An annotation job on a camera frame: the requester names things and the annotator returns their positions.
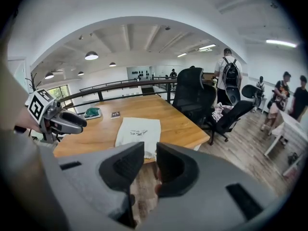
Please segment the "black office chair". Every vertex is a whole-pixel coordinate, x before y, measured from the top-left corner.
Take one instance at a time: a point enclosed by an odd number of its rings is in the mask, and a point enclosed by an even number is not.
[[[225,142],[228,141],[228,137],[225,135],[226,132],[231,132],[236,123],[240,120],[240,117],[248,113],[253,109],[254,106],[259,105],[261,97],[259,96],[260,88],[252,85],[246,85],[242,89],[242,95],[246,98],[252,99],[252,101],[241,100],[233,109],[225,109],[222,111],[223,117],[218,122],[209,114],[206,118],[205,125],[208,127],[202,127],[203,130],[212,130],[212,138],[210,145],[214,143],[215,132],[219,133],[225,138]]]
[[[197,125],[201,125],[216,98],[215,88],[202,83],[202,72],[202,68],[188,68],[179,73],[172,104]]]

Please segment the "chair backrest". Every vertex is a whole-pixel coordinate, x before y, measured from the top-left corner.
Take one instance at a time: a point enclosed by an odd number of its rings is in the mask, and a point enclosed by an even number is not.
[[[216,98],[215,88],[202,83],[202,73],[202,68],[188,68],[179,73],[172,104],[196,124],[204,117]]]
[[[254,107],[253,102],[241,100],[233,109],[231,109],[226,115],[224,115],[216,124],[216,129],[220,133],[225,133],[230,129],[230,126],[236,122],[241,116],[251,111]]]

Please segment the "white ceiling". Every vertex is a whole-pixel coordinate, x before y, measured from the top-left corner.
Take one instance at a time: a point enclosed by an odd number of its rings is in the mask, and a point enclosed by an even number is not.
[[[208,0],[238,29],[247,45],[265,45],[266,39],[285,40],[300,43],[292,23],[275,0]],[[270,5],[274,2],[277,9]],[[60,68],[85,66],[85,54],[96,51],[107,56],[123,51],[151,51],[179,55],[209,43],[204,36],[175,27],[166,31],[167,25],[122,25],[102,28],[92,35],[84,34],[83,39],[67,42],[51,53],[40,68],[57,70]]]

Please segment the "wooden floor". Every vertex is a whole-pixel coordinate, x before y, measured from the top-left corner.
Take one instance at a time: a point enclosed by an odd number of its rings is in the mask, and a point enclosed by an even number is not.
[[[225,142],[222,136],[216,135],[212,146],[204,143],[199,151],[230,161],[270,187],[277,196],[282,196],[292,189],[296,181],[294,175],[289,178],[281,175],[287,168],[287,156],[292,150],[278,143],[269,154],[270,159],[263,155],[273,139],[267,132],[260,130],[265,117],[266,114],[262,115],[260,111],[246,114],[227,135],[228,142]],[[154,187],[157,183],[152,165],[143,165],[131,186],[131,193],[136,197],[133,213],[138,223],[141,223],[156,206],[157,196]]]

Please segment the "black backpack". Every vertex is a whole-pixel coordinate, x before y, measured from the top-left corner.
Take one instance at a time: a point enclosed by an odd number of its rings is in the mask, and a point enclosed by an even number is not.
[[[238,86],[238,80],[240,76],[240,71],[236,66],[236,59],[233,63],[229,63],[227,58],[223,57],[227,65],[223,69],[222,81],[225,83],[225,86]]]

